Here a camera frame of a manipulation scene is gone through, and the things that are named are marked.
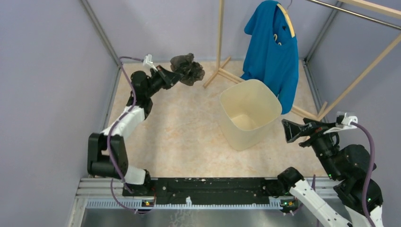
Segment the dark translucent trash bag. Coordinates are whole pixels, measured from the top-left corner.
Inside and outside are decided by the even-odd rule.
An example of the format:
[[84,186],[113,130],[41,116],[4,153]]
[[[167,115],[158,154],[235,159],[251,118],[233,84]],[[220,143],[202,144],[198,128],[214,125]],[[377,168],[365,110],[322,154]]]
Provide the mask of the dark translucent trash bag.
[[175,56],[170,60],[170,64],[173,72],[183,75],[180,82],[187,86],[193,86],[195,82],[202,81],[205,76],[203,66],[194,61],[193,53]]

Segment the cream plastic trash bin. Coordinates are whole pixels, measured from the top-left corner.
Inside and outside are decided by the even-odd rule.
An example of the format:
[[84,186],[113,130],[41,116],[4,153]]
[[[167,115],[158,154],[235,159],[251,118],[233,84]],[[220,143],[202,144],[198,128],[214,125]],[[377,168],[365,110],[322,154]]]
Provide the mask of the cream plastic trash bin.
[[218,123],[228,144],[237,151],[265,139],[272,123],[281,116],[282,106],[275,94],[261,81],[238,83],[219,97]]

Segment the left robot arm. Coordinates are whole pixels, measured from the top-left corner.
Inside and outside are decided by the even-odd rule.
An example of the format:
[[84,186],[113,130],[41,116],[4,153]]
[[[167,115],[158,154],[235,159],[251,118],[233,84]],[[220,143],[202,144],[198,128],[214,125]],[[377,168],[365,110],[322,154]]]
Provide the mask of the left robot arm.
[[123,112],[108,128],[88,138],[88,173],[119,179],[128,192],[136,191],[139,195],[150,193],[150,174],[129,164],[125,139],[149,116],[152,96],[161,89],[172,88],[183,78],[182,73],[168,71],[160,65],[150,69],[150,73],[139,70],[131,74],[128,80],[131,93]]

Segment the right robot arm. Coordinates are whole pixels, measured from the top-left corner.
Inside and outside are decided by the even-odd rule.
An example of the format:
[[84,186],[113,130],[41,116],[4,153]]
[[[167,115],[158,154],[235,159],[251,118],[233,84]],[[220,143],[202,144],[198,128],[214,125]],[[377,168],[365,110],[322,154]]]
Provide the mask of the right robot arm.
[[[301,147],[312,147],[331,180],[339,200],[350,219],[346,219],[322,199],[308,181],[293,167],[278,175],[277,188],[281,194],[292,195],[315,216],[324,227],[382,227],[383,197],[380,186],[371,178],[375,169],[375,145],[371,134],[359,125],[356,116],[338,117],[336,122],[325,123],[304,119],[298,124],[281,121],[287,143],[308,137]],[[368,138],[370,149],[350,144],[339,147],[341,130],[359,128]]]

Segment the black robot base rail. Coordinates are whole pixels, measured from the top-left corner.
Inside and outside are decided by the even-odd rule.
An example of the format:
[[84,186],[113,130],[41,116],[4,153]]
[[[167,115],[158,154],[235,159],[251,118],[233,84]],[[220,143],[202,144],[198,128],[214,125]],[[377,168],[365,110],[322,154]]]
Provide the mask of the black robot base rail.
[[143,185],[129,185],[124,197],[150,197],[157,205],[252,205],[268,204],[286,193],[276,178],[152,178]]

